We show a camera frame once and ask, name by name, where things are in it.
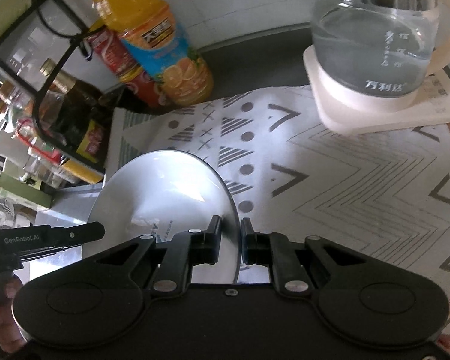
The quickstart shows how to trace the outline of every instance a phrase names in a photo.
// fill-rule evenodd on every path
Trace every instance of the white kettle base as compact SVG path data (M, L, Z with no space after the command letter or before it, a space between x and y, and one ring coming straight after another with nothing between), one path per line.
M355 135L450 122L450 79L443 70L425 78L408 108L395 112L363 112L343 104L323 86L315 46L305 50L303 60L320 119L334 132Z

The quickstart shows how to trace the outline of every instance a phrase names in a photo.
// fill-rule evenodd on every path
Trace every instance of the human hand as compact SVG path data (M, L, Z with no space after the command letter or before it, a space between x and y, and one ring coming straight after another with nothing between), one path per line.
M0 346L7 353L16 352L26 343L12 315L12 300L22 285L20 279L14 276L4 288L8 301L0 305Z

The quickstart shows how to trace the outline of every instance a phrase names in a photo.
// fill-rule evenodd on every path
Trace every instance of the silver screw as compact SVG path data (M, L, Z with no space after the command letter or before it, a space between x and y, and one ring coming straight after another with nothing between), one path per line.
M154 290L159 292L172 292L176 290L176 282L171 280L160 280L154 284Z
M285 289L290 292L304 292L308 290L308 284L301 280L292 280L285 284Z
M234 288L229 288L225 290L225 295L227 296L237 296L239 292Z

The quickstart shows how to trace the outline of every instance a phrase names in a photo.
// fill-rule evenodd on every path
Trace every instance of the storage rack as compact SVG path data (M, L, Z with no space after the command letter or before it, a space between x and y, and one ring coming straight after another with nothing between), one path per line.
M0 36L0 45L18 28L18 26L23 23L30 15L34 12L37 12L40 16L39 8L48 0L32 0L32 4L30 8L28 8L20 17L13 22L13 24ZM36 90L32 85L30 85L23 78L15 74L15 72L0 58L0 74L6 77L15 85L19 86L22 90L26 91L32 98L34 98L34 106L32 112L32 118L34 121L34 126L39 137L46 143L54 146L57 150L59 150L64 156L68 158L73 158L76 161L82 163L83 165L94 169L95 171L104 175L105 170L100 165L90 161L89 159L75 153L70 148L66 147L56 138L47 134L47 132L42 127L40 117L39 117L39 109L42 100L44 99L47 91L52 85L53 81L57 77L58 73L60 73L61 69L65 65L66 61L73 54L75 49L79 47L83 51L83 40L86 36L89 36L93 33L99 32L102 28L94 32L89 33L88 26L73 12L73 10L65 3L63 0L52 0L66 15L67 17L78 27L80 33L72 36L66 36L70 40L70 47L67 49L63 57L61 57L60 61L57 62L56 67L53 69L52 73L48 76L45 83L41 87L40 90ZM55 35L59 35L55 31L53 31L44 21L42 23L48 28L49 31L53 32ZM90 55L85 56L88 60L90 60Z

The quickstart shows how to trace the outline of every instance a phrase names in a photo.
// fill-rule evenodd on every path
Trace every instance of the electric kettle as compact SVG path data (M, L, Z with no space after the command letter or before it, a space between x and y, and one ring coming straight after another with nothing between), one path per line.
M425 76L450 63L450 37L434 49L439 1L450 8L450 0L314 0L320 81L358 110L408 107Z

